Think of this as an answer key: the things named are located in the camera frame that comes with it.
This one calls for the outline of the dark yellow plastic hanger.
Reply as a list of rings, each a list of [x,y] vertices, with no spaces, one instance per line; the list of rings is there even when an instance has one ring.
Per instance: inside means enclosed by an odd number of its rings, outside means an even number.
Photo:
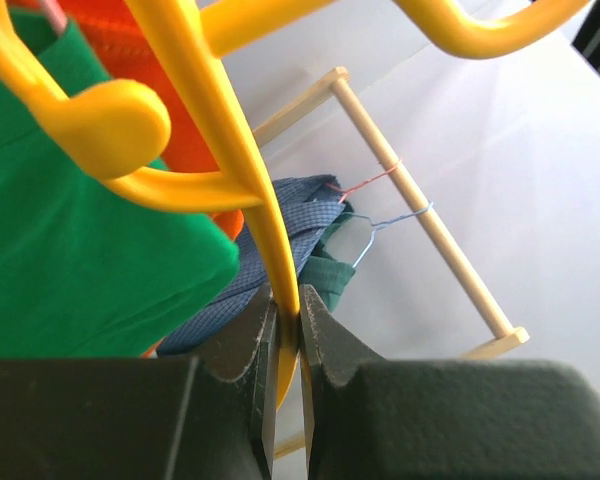
[[[125,1],[196,123],[220,169],[173,173],[145,167],[171,134],[167,109],[146,85],[114,80],[68,97],[16,34],[0,1],[0,81],[41,129],[86,174],[119,196],[154,210],[242,210],[264,249],[279,309],[279,408],[298,352],[300,296],[284,252],[286,234],[271,180],[221,58],[334,1]],[[446,53],[490,59],[558,29],[589,1],[536,1],[508,17],[482,21],[456,1],[394,1]]]

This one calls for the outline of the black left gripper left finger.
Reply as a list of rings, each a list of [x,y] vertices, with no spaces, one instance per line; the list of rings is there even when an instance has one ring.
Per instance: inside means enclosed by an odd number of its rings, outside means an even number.
[[[186,355],[0,360],[0,479],[268,479],[278,370],[268,286]]]

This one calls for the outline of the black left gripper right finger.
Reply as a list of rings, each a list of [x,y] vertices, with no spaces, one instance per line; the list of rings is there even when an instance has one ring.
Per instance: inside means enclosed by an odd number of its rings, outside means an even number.
[[[312,479],[600,479],[600,396],[548,361],[388,360],[300,290]]]

